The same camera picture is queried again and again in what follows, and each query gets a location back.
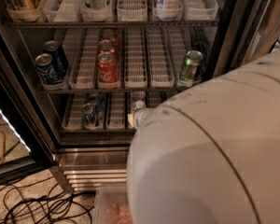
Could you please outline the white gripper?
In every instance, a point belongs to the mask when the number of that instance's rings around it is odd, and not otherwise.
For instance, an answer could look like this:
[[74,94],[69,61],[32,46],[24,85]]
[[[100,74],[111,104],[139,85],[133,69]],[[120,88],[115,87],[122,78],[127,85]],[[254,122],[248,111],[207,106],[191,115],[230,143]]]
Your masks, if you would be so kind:
[[144,120],[152,113],[153,108],[143,108],[138,110],[134,115],[128,114],[129,125],[135,129],[138,129]]

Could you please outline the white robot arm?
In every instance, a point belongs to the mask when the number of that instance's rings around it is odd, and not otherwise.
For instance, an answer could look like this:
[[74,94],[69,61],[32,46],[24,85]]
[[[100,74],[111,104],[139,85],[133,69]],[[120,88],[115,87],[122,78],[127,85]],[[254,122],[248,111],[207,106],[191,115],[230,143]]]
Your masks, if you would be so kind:
[[280,224],[280,49],[155,108],[127,190],[133,224]]

